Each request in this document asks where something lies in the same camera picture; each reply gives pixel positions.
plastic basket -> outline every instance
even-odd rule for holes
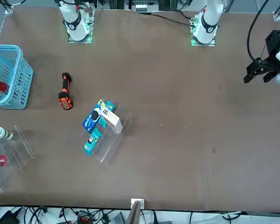
[[[0,91],[0,107],[24,109],[30,92],[33,70],[15,45],[0,45],[0,81],[9,85],[8,94]]]

clear acrylic stand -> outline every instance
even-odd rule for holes
[[[114,113],[119,117],[122,124],[122,131],[120,134],[116,133],[109,126],[103,128],[99,123],[97,123],[96,127],[102,133],[101,137],[97,141],[93,151],[92,156],[94,156],[100,163],[108,165],[115,150],[117,149],[119,143],[121,142],[123,136],[125,135],[127,129],[129,128],[132,122],[132,113],[129,112],[121,104],[115,104]],[[90,134],[84,129],[80,138],[84,141],[84,143],[89,139]]]
[[[35,156],[19,127],[14,126],[11,140],[0,139],[0,155],[7,157],[4,166],[0,167],[0,193],[7,184],[7,179],[15,169],[22,169]]]

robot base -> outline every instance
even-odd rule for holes
[[[90,30],[89,34],[81,41],[75,41],[69,35],[68,43],[91,43],[92,42],[94,14],[95,14],[94,9],[92,10],[92,16],[90,16],[88,12],[85,12],[85,21],[86,21],[85,27],[86,29]]]
[[[216,34],[214,35],[213,39],[211,42],[207,43],[207,44],[204,44],[204,43],[200,43],[197,38],[194,36],[194,33],[196,32],[196,27],[198,26],[198,15],[195,15],[195,17],[192,17],[190,19],[190,24],[191,25],[194,25],[195,28],[193,27],[190,27],[190,32],[191,32],[191,46],[208,46],[208,47],[215,47],[216,46],[216,43],[215,43],[215,36]]]

red object in basket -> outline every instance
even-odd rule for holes
[[[8,94],[8,89],[9,86],[6,83],[0,81],[0,91],[4,94]]]

tabletop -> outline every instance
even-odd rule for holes
[[[254,17],[223,14],[216,46],[191,47],[186,26],[103,10],[91,44],[68,44],[58,8],[16,8],[0,43],[18,45],[34,77],[26,109],[0,109],[0,126],[18,125],[36,159],[0,203],[129,208],[144,198],[147,209],[280,211],[280,86],[243,82]],[[271,14],[259,17],[254,57],[278,27]],[[63,72],[73,79],[70,111],[57,99]],[[79,139],[103,97],[133,114],[108,166]]]

